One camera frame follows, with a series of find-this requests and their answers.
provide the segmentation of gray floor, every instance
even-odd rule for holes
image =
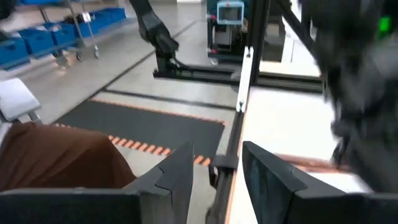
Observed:
[[[176,38],[180,42],[180,51],[177,57],[185,63],[210,64],[206,56],[206,25],[203,21],[206,14],[205,7],[199,4],[176,5],[161,3],[154,4],[154,10],[165,22],[172,34],[178,33],[192,22],[197,21],[191,28]],[[131,8],[127,11],[129,15],[134,17]],[[24,13],[26,12],[20,12],[17,15],[20,16],[20,20],[23,18]],[[54,14],[59,14],[60,11],[55,8],[49,9],[48,13],[51,17]],[[29,15],[29,20],[33,18],[40,20],[38,12],[30,12]],[[116,35],[101,42],[99,49],[101,51],[99,60],[93,58],[90,54],[91,51],[87,50],[84,62],[77,62],[74,55],[67,57],[66,61],[58,62],[51,62],[52,59],[48,58],[49,62],[46,66],[38,66],[42,62],[35,62],[25,69],[0,72],[0,76],[3,78],[20,77],[42,103],[43,107],[39,110],[39,115],[43,121],[51,123],[153,51],[152,46],[141,40],[137,24],[128,25]],[[155,58],[151,56],[128,71],[122,78],[110,85],[108,89],[235,106],[237,93],[231,87],[172,80],[154,80],[152,71],[155,66]],[[221,119],[226,122],[226,128],[218,153],[224,153],[226,150],[234,111],[216,110],[103,92],[96,95],[95,98]],[[161,156],[132,151],[123,147],[118,148],[137,175],[142,175],[163,159]],[[208,185],[207,167],[195,166],[188,223],[202,224],[205,222],[205,212],[213,201],[214,195],[215,191]]]

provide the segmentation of black clamp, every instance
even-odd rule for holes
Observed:
[[[209,165],[210,185],[217,188],[218,177],[221,172],[234,172],[238,169],[239,158],[237,155],[216,155]]]

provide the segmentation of black mat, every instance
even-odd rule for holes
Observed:
[[[224,130],[221,122],[96,101],[80,104],[56,123],[171,149],[193,141],[195,154],[204,158],[216,154]]]

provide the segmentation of green light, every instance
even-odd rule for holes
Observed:
[[[383,17],[380,19],[379,22],[379,31],[380,32],[388,32],[391,26],[391,18],[390,17]]]

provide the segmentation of screen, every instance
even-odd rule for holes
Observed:
[[[241,7],[221,7],[218,13],[219,20],[240,21],[242,18]]]

